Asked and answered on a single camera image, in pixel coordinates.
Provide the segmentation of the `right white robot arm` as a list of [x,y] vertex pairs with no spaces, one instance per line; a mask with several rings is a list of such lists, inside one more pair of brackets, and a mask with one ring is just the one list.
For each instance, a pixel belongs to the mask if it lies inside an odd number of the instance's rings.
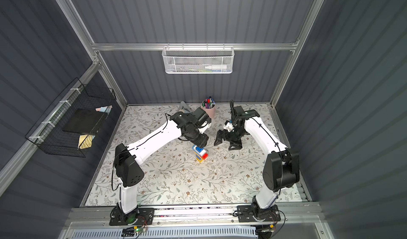
[[230,101],[231,119],[226,121],[222,130],[217,132],[214,146],[229,142],[230,151],[243,148],[242,138],[250,135],[260,146],[266,156],[262,177],[264,185],[253,197],[250,210],[256,221],[271,218],[277,221],[276,200],[281,193],[291,188],[300,180],[299,153],[288,148],[266,127],[259,113],[255,110],[245,111]]

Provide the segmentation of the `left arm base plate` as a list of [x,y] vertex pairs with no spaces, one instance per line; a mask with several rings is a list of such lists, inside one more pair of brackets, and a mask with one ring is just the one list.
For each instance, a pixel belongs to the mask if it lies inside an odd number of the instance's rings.
[[151,225],[154,217],[154,208],[136,208],[125,214],[119,206],[113,208],[110,213],[110,226],[143,226]]

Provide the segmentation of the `white lego plate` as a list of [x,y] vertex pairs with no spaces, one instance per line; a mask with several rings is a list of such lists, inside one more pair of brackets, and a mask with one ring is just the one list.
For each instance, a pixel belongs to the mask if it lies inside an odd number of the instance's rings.
[[205,150],[205,149],[203,149],[203,151],[198,152],[198,153],[199,153],[199,155],[203,156],[203,155],[206,153],[206,150]]

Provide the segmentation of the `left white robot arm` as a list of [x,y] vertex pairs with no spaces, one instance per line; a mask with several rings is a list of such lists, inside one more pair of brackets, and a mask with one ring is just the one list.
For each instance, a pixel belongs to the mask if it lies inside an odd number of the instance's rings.
[[136,210],[137,185],[144,178],[142,164],[156,151],[169,142],[183,137],[199,148],[209,140],[205,131],[211,127],[212,119],[202,109],[194,112],[176,112],[165,115],[165,123],[141,140],[129,145],[119,144],[115,149],[113,167],[119,178],[119,210],[129,214]]

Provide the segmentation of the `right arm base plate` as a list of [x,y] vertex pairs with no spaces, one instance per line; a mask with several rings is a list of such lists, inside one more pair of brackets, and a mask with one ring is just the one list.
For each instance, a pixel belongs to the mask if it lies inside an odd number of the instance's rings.
[[254,206],[240,205],[232,213],[240,223],[247,222],[269,222],[276,224],[281,221],[280,211],[277,205],[272,205],[267,209],[260,209]]

